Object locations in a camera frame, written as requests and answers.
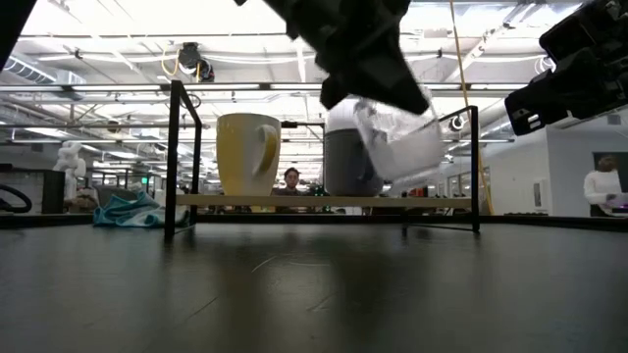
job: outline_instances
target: white plastic bag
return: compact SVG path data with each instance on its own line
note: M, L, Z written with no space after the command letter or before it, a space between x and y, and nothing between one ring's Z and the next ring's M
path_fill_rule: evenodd
M353 117L378 175L392 181L391 192L423 183L426 172L437 168L445 155L433 107L416 116L360 99Z

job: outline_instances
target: wooden shelf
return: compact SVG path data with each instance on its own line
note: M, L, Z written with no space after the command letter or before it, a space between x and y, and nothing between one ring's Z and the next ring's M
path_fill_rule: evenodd
M279 207L426 207L469 208L470 198L428 197L315 197L315 196L218 196L177 195L178 205L189 206L279 206Z

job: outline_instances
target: yellow mug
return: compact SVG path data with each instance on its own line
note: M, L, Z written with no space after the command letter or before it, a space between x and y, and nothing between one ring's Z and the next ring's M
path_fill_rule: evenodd
M273 191L282 123L259 114L235 113L218 118L216 154L225 195L269 196Z

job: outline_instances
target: person in white shirt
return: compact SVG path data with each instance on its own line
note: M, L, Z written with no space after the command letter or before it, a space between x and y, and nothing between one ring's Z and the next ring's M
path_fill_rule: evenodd
M585 197L591 204L591 217L613 217L612 201L621 194L617 161L604 156L598 168L585 177Z

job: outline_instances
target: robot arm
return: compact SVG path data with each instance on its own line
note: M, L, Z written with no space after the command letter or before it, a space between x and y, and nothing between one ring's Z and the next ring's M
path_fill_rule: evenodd
M264 0L316 50L316 64L330 75L321 103L327 109L349 94L417 115L429 107L399 48L399 22L410 0ZM242 5L246 0L235 0Z
M556 68L505 99L515 134L628 104L628 0L588 2L539 42Z

